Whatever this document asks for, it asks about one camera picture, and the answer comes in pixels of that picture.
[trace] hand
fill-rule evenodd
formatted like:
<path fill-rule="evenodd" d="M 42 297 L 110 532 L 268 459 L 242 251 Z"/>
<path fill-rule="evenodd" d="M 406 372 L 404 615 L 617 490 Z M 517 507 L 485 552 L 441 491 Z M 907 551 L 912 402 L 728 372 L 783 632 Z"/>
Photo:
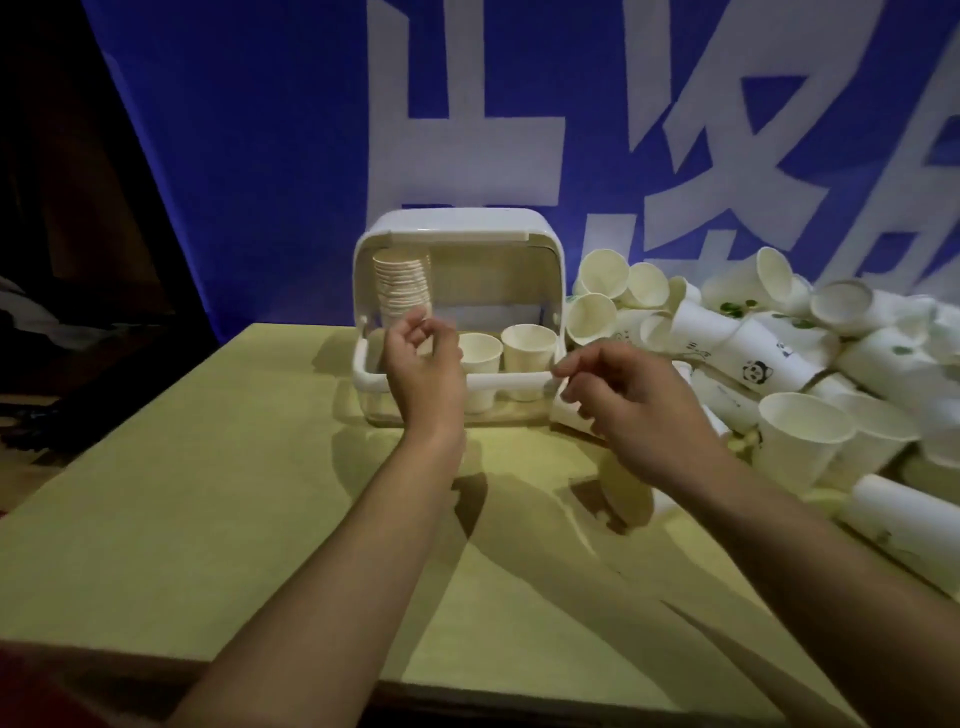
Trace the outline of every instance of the hand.
<path fill-rule="evenodd" d="M 668 494 L 732 457 L 693 390 L 669 359 L 617 341 L 597 341 L 565 357 L 553 373 L 570 377 L 562 394 L 607 438 L 617 459 Z"/>
<path fill-rule="evenodd" d="M 387 331 L 383 368 L 407 433 L 434 437 L 452 435 L 464 441 L 467 379 L 457 345 L 457 331 L 438 319 L 424 319 L 418 306 Z M 433 336 L 433 353 L 417 347 Z"/>

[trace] left hand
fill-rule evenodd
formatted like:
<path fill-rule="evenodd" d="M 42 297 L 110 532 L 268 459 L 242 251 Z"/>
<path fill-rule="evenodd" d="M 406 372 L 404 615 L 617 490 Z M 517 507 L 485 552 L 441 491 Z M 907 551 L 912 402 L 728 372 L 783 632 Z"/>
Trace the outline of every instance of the left hand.
<path fill-rule="evenodd" d="M 426 319 L 418 306 L 387 331 L 383 368 L 407 432 L 413 435 L 450 434 L 464 437 L 467 378 L 460 365 L 463 353 L 457 330 L 439 319 Z M 417 347 L 433 336 L 433 353 Z"/>

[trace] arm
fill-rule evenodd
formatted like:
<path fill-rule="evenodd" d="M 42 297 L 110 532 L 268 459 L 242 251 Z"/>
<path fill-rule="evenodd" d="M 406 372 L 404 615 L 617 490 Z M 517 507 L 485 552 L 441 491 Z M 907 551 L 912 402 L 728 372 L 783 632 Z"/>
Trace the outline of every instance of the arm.
<path fill-rule="evenodd" d="M 359 719 L 465 444 L 456 332 L 421 317 L 392 329 L 385 351 L 407 423 L 400 444 L 333 534 L 217 656 L 170 726 L 351 726 Z M 433 359 L 420 359 L 415 347 L 430 333 Z"/>
<path fill-rule="evenodd" d="M 956 604 L 736 460 L 667 360 L 604 343 L 575 352 L 556 374 L 573 376 L 564 396 L 595 417 L 628 469 L 710 532 L 872 725 L 956 722 Z"/>

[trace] white paper cup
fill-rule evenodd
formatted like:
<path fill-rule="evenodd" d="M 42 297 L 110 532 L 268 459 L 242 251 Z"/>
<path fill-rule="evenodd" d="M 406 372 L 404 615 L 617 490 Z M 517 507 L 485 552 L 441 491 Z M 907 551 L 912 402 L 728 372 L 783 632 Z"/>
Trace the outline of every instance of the white paper cup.
<path fill-rule="evenodd" d="M 622 308 L 616 312 L 616 326 L 612 338 L 625 341 L 638 349 L 646 349 L 640 336 L 640 326 L 657 311 L 640 308 Z"/>
<path fill-rule="evenodd" d="M 937 362 L 898 328 L 880 328 L 851 344 L 834 366 L 872 392 L 914 412 L 936 397 Z"/>
<path fill-rule="evenodd" d="M 810 299 L 813 297 L 813 286 L 810 281 L 795 273 L 790 285 L 790 296 L 786 301 L 775 301 L 773 310 L 794 316 L 799 319 L 810 315 Z"/>
<path fill-rule="evenodd" d="M 670 330 L 673 320 L 670 314 L 654 311 L 640 324 L 640 342 L 648 352 L 667 353 L 671 351 Z"/>
<path fill-rule="evenodd" d="M 941 364 L 960 364 L 960 308 L 945 303 L 937 306 L 926 351 Z"/>
<path fill-rule="evenodd" d="M 809 395 L 820 400 L 831 401 L 834 397 L 856 392 L 856 382 L 847 379 L 841 374 L 825 376 L 806 391 Z"/>
<path fill-rule="evenodd" d="M 591 251 L 580 261 L 573 292 L 578 296 L 600 293 L 609 299 L 616 299 L 627 290 L 629 277 L 627 259 L 617 251 L 600 248 Z"/>
<path fill-rule="evenodd" d="M 740 322 L 681 301 L 670 327 L 670 351 L 708 361 L 713 351 L 740 328 Z"/>
<path fill-rule="evenodd" d="M 839 519 L 943 589 L 960 579 L 960 507 L 865 475 L 853 486 Z"/>
<path fill-rule="evenodd" d="M 840 353 L 840 337 L 808 319 L 777 311 L 761 311 L 749 318 L 760 322 L 778 339 L 811 364 L 828 367 Z"/>
<path fill-rule="evenodd" d="M 813 294 L 810 312 L 843 336 L 863 336 L 892 326 L 902 296 L 871 288 L 862 280 L 838 280 Z"/>
<path fill-rule="evenodd" d="M 882 470 L 910 443 L 920 439 L 914 419 L 889 402 L 863 393 L 834 397 L 831 404 L 853 418 L 856 434 L 844 443 L 824 475 L 825 482 L 847 490 L 864 475 Z"/>
<path fill-rule="evenodd" d="M 760 248 L 700 287 L 704 305 L 719 309 L 724 303 L 746 308 L 775 308 L 790 299 L 793 270 L 790 262 L 774 248 Z"/>
<path fill-rule="evenodd" d="M 627 277 L 627 289 L 617 302 L 629 308 L 662 308 L 670 297 L 666 276 L 653 263 L 634 263 Z"/>
<path fill-rule="evenodd" d="M 616 304 L 603 294 L 587 293 L 580 296 L 566 312 L 566 335 L 578 346 L 613 336 L 615 331 Z"/>
<path fill-rule="evenodd" d="M 783 344 L 754 319 L 743 325 L 708 359 L 711 367 L 761 395 L 799 392 L 824 370 Z"/>
<path fill-rule="evenodd" d="M 911 488 L 960 505 L 960 468 L 937 465 L 917 453 L 903 463 L 901 474 Z"/>
<path fill-rule="evenodd" d="M 917 419 L 924 456 L 937 465 L 960 468 L 960 399 L 931 400 Z"/>
<path fill-rule="evenodd" d="M 536 324 L 516 324 L 503 329 L 503 368 L 506 372 L 545 372 L 557 349 L 557 333 Z M 533 401 L 543 397 L 542 389 L 511 390 L 511 399 Z"/>
<path fill-rule="evenodd" d="M 460 351 L 464 353 L 460 360 L 464 371 L 469 375 L 492 375 L 500 371 L 500 354 L 503 344 L 495 336 L 487 333 L 462 333 L 459 339 Z M 467 394 L 465 411 L 469 415 L 486 412 L 493 407 L 496 390 L 481 390 Z"/>
<path fill-rule="evenodd" d="M 676 313 L 680 304 L 684 301 L 690 301 L 700 305 L 703 296 L 700 289 L 683 276 L 674 276 L 667 281 L 670 289 L 670 295 L 667 297 L 664 308 L 670 313 Z"/>
<path fill-rule="evenodd" d="M 746 434 L 759 424 L 759 402 L 750 397 L 749 390 L 717 381 L 704 369 L 693 373 L 690 386 L 700 404 L 708 407 L 734 432 Z"/>
<path fill-rule="evenodd" d="M 811 488 L 855 434 L 850 415 L 810 395 L 779 393 L 760 401 L 754 467 L 792 493 Z"/>
<path fill-rule="evenodd" d="M 676 369 L 680 376 L 684 378 L 684 381 L 692 387 L 692 379 L 694 375 L 693 366 L 686 361 L 673 361 L 671 363 L 673 364 L 673 368 Z M 724 441 L 729 440 L 732 431 L 729 427 L 727 427 L 727 424 L 717 417 L 717 415 L 702 402 L 700 403 L 700 406 L 704 410 L 704 414 L 707 415 L 707 419 L 710 422 L 710 426 L 713 427 L 713 431 L 717 433 L 717 437 Z"/>

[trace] white plastic box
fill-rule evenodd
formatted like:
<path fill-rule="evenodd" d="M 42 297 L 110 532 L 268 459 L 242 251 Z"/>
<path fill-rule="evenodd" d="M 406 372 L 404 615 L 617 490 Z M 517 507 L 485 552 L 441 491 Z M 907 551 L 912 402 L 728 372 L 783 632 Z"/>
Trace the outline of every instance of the white plastic box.
<path fill-rule="evenodd" d="M 424 246 L 432 268 L 434 316 L 460 331 L 499 336 L 513 324 L 556 331 L 554 361 L 565 354 L 564 248 L 542 215 L 517 207 L 431 207 L 388 212 L 357 241 L 353 254 L 353 384 L 367 420 L 399 425 L 387 377 L 373 254 L 394 245 Z M 467 415 L 468 424 L 546 422 L 557 382 L 549 372 L 467 375 L 471 392 L 497 390 L 493 409 Z M 540 400 L 520 402 L 506 390 L 543 388 Z"/>

